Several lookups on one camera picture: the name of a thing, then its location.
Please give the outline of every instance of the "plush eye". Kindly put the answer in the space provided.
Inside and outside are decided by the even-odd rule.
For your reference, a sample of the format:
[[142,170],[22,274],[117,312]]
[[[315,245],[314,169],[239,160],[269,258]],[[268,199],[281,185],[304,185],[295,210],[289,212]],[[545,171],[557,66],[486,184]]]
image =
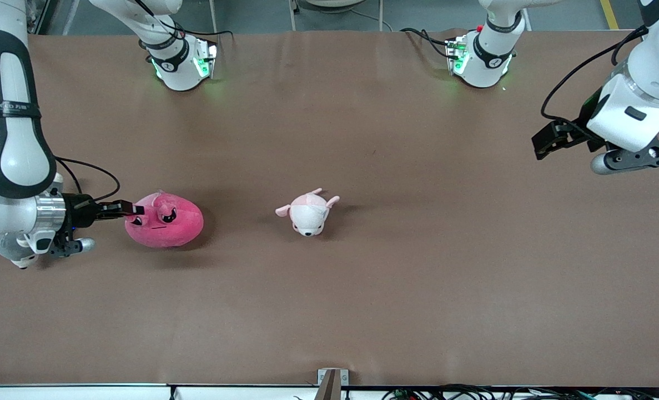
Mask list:
[[172,223],[174,220],[177,219],[177,209],[172,208],[172,214],[171,215],[164,215],[162,216],[162,221],[166,223]]

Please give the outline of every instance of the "brown table surface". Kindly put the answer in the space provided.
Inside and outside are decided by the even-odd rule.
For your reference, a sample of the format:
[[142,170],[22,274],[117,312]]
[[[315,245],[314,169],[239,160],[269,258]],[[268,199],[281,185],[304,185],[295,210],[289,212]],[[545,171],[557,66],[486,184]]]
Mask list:
[[[223,38],[217,81],[174,93],[137,39],[32,37],[62,157],[205,212],[178,250],[134,243],[19,271],[0,258],[0,383],[659,386],[659,170],[542,162],[545,94],[622,32],[527,33],[494,88],[405,33]],[[550,110],[573,117],[611,66]],[[103,175],[76,167],[88,193]],[[273,210],[323,187],[318,238]]]

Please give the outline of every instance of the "plush ear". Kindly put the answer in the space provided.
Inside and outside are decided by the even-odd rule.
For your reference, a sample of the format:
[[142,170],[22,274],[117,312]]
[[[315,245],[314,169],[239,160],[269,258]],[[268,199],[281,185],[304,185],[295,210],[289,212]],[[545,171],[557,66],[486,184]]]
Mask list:
[[334,203],[338,201],[339,201],[339,196],[330,198],[329,201],[327,202],[327,208],[331,208],[334,205]]
[[289,204],[287,204],[286,206],[278,208],[277,210],[275,210],[275,213],[278,216],[287,216],[288,210],[289,210]]

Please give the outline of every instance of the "yellow floor stripe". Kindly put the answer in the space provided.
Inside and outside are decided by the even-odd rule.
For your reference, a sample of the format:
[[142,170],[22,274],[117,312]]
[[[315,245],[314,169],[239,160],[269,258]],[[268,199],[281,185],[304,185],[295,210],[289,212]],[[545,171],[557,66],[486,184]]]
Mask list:
[[611,7],[610,0],[601,0],[601,8],[603,8],[603,13],[606,15],[608,29],[619,29],[618,21],[616,21],[616,15],[613,13],[613,7]]

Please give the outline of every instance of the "wire bundle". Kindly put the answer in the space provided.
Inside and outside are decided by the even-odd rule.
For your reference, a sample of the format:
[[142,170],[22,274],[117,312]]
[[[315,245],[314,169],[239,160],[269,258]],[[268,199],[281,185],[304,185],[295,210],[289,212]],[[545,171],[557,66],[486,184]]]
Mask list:
[[[445,58],[449,58],[449,59],[451,59],[451,60],[457,60],[457,59],[458,59],[457,56],[451,56],[451,55],[449,55],[449,54],[443,53],[443,52],[438,48],[438,46],[436,46],[436,44],[439,44],[439,45],[441,45],[441,46],[445,46],[445,41],[439,41],[439,40],[436,39],[436,38],[431,38],[430,35],[428,34],[428,31],[426,31],[425,29],[421,29],[420,31],[418,31],[417,29],[413,29],[413,28],[403,28],[403,29],[400,30],[400,32],[410,32],[410,33],[415,33],[416,35],[420,36],[421,39],[423,39],[423,40],[425,40],[425,41],[428,41],[428,43],[430,43],[430,45],[433,47],[433,49],[434,49],[438,54],[440,54],[441,56],[443,56],[443,57],[445,57]],[[446,41],[450,41],[450,40],[453,40],[453,39],[454,39],[454,38],[447,38]]]
[[176,33],[179,33],[179,32],[184,33],[184,34],[190,33],[192,35],[200,35],[200,36],[220,35],[221,33],[230,33],[230,35],[233,36],[233,32],[231,32],[231,31],[196,32],[196,31],[190,31],[190,30],[184,29],[181,25],[179,25],[179,23],[177,23],[177,25],[179,25],[179,27],[171,26],[171,25],[167,24],[166,22],[164,22],[162,20],[159,20],[159,18],[157,18],[157,16],[154,14],[154,12],[151,10],[151,8],[149,8],[144,2],[142,2],[142,0],[134,0],[134,2],[137,3],[137,5],[139,5],[139,7],[141,7],[144,10],[144,12],[148,13],[149,16],[151,16],[152,18],[159,21],[159,23],[161,23],[161,25],[164,25],[167,28],[171,28],[172,30],[174,30],[174,35],[172,35],[172,36],[174,36],[174,38],[180,39],[180,37],[176,36]]
[[[497,400],[495,392],[500,392],[499,400],[514,400],[522,397],[523,400],[596,400],[601,394],[618,394],[630,396],[633,400],[658,400],[659,389],[654,393],[642,390],[606,387],[598,392],[586,393],[575,389],[555,390],[544,387],[478,387],[473,385],[449,384],[428,390],[413,390],[397,388],[385,393],[382,400]],[[444,393],[454,393],[446,398]]]
[[548,113],[546,112],[546,109],[547,109],[547,105],[549,104],[549,101],[552,99],[552,97],[554,96],[554,94],[556,94],[557,91],[559,91],[559,89],[560,89],[560,88],[561,88],[561,87],[562,87],[562,86],[563,86],[563,85],[564,85],[564,84],[565,84],[565,83],[566,83],[566,82],[567,82],[567,81],[568,81],[573,75],[575,75],[575,73],[577,73],[578,71],[580,71],[581,68],[587,66],[589,63],[593,62],[594,60],[596,60],[596,59],[598,59],[598,58],[601,58],[601,56],[604,56],[604,55],[610,53],[611,51],[613,51],[613,56],[611,56],[611,63],[613,63],[614,66],[617,65],[617,64],[618,64],[618,61],[616,61],[616,58],[617,58],[617,56],[618,56],[618,52],[621,50],[621,48],[622,48],[626,43],[631,42],[631,41],[634,41],[635,39],[640,38],[641,36],[644,36],[644,35],[646,35],[646,34],[647,34],[647,27],[643,25],[643,26],[641,26],[640,28],[637,28],[636,30],[631,31],[631,33],[629,33],[628,36],[626,36],[626,37],[625,37],[623,40],[621,40],[620,42],[614,44],[613,46],[609,46],[608,48],[606,48],[606,49],[604,49],[604,50],[602,50],[602,51],[599,51],[598,53],[594,54],[593,56],[586,58],[586,60],[583,61],[583,63],[578,64],[578,66],[576,66],[576,68],[572,69],[572,70],[571,70],[566,76],[564,76],[564,78],[561,79],[561,81],[560,81],[556,86],[554,86],[554,88],[550,91],[550,93],[547,94],[547,97],[544,99],[544,102],[542,103],[541,115],[542,115],[543,117],[547,118],[547,119],[551,119],[552,121],[557,121],[557,122],[561,122],[561,123],[563,123],[563,124],[568,124],[568,125],[570,125],[573,129],[576,129],[576,130],[579,131],[581,134],[583,134],[583,135],[585,135],[586,137],[588,137],[589,135],[586,134],[586,132],[583,131],[583,129],[581,129],[581,127],[579,127],[578,125],[576,125],[576,124],[574,124],[573,122],[569,121],[568,119],[566,119],[566,118],[564,118],[564,117],[560,117],[560,116],[552,116],[551,114],[548,114]]

